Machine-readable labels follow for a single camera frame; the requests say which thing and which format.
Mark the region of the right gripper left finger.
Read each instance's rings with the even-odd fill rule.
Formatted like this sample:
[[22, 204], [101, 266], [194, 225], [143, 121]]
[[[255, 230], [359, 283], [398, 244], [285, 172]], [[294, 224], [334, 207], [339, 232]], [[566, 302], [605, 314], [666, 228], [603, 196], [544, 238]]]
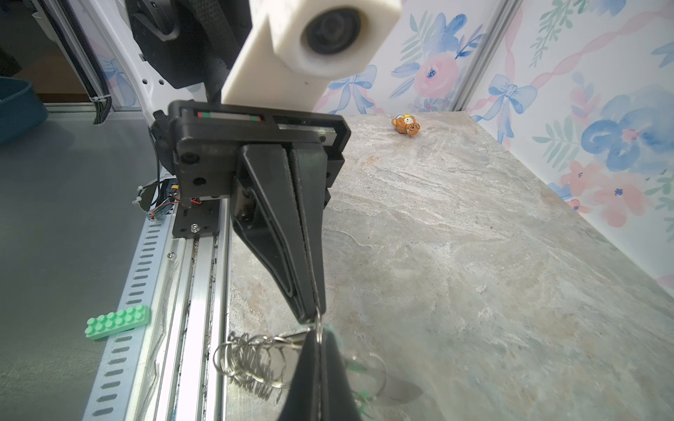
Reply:
[[316, 331], [305, 338], [278, 421], [312, 421], [321, 415], [321, 346]]

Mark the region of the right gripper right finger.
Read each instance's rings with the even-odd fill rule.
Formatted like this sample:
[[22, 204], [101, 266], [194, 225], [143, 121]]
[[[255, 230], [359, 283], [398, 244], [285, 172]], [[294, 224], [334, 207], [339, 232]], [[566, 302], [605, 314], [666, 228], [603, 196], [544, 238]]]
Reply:
[[321, 352], [321, 420], [361, 421], [335, 335], [324, 331]]

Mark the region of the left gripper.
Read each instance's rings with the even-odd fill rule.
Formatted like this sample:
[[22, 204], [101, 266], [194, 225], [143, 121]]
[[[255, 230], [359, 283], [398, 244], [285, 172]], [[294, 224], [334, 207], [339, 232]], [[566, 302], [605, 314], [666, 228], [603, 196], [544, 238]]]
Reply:
[[[345, 119], [193, 100], [173, 101], [153, 118], [160, 163], [177, 179], [173, 236], [218, 233], [218, 200], [233, 193], [233, 230], [270, 272], [296, 320], [322, 316], [325, 190], [344, 164], [351, 136]], [[294, 143], [319, 145], [293, 147], [290, 167], [283, 147]]]

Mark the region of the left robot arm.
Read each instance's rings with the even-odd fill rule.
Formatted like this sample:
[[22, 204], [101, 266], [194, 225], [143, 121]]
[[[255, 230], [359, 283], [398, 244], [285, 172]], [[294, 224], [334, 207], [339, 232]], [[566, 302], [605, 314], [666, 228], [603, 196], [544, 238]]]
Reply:
[[322, 217], [350, 131], [314, 110], [334, 80], [366, 67], [401, 3], [40, 1], [37, 8], [102, 112], [113, 105], [91, 23], [130, 83], [159, 164], [177, 179], [177, 237], [234, 231], [300, 323], [326, 310]]

